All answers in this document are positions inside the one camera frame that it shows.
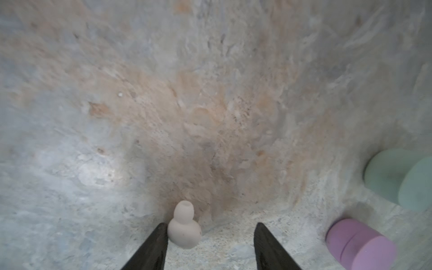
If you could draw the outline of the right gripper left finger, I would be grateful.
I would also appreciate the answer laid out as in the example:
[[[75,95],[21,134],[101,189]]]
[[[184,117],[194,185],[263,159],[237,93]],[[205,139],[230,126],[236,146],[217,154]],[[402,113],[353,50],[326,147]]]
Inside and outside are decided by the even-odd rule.
[[[160,223],[121,270],[163,270],[168,248],[168,224]]]

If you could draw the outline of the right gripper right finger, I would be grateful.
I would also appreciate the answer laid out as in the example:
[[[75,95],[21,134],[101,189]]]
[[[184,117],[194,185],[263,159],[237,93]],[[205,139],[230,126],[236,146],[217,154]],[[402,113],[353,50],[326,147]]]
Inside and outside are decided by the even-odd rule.
[[[254,250],[258,270],[301,270],[270,230],[261,222],[254,231]]]

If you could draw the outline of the white earbud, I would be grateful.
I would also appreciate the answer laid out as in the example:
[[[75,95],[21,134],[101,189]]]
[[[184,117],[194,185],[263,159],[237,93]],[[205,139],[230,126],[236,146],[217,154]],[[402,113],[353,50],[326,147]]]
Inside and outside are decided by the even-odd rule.
[[[191,202],[180,201],[174,210],[173,219],[168,224],[168,237],[172,243],[183,249],[192,249],[202,237],[200,225],[193,219],[194,206]]]

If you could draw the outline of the pink earbud charging case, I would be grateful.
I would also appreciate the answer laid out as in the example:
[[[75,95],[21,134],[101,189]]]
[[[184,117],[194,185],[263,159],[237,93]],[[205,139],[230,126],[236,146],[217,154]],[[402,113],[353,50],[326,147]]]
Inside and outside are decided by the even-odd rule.
[[[397,256],[394,242],[356,219],[334,223],[326,246],[346,270],[389,270]]]

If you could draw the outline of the green earbud charging case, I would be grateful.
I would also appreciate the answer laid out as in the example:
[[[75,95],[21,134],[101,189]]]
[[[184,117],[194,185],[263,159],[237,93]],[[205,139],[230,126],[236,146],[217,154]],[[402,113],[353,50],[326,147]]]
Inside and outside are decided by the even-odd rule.
[[[382,198],[417,212],[432,206],[432,156],[404,149],[387,149],[367,163],[364,184]]]

